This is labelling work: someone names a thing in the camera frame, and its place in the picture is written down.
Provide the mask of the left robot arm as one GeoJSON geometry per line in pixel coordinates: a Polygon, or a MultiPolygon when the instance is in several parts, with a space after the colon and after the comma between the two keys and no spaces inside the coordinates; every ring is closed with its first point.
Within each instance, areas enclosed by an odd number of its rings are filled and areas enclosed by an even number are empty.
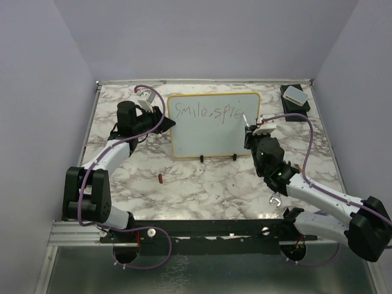
{"type": "Polygon", "coordinates": [[[134,102],[117,105],[117,123],[104,149],[81,167],[66,172],[62,214],[67,219],[114,228],[121,241],[135,235],[133,214],[111,204],[110,176],[135,151],[139,137],[161,134],[176,123],[158,106],[146,111],[134,102]]]}

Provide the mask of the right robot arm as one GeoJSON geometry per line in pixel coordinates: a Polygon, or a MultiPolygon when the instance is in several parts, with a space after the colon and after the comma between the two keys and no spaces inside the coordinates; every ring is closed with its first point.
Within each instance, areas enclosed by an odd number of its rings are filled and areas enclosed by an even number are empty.
{"type": "Polygon", "coordinates": [[[376,262],[391,242],[391,219],[373,196],[363,200],[306,179],[284,160],[284,150],[256,125],[246,126],[244,147],[251,151],[257,176],[275,193],[304,201],[325,212],[320,217],[301,212],[282,223],[287,239],[301,234],[320,236],[348,246],[357,256],[376,262]]]}

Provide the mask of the yellow framed whiteboard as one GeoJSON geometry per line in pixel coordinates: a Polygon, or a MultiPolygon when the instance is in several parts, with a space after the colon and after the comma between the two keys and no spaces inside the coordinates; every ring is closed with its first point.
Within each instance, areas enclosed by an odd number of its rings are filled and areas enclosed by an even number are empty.
{"type": "Polygon", "coordinates": [[[246,156],[245,118],[258,118],[256,92],[172,95],[167,99],[171,150],[177,159],[246,156]]]}

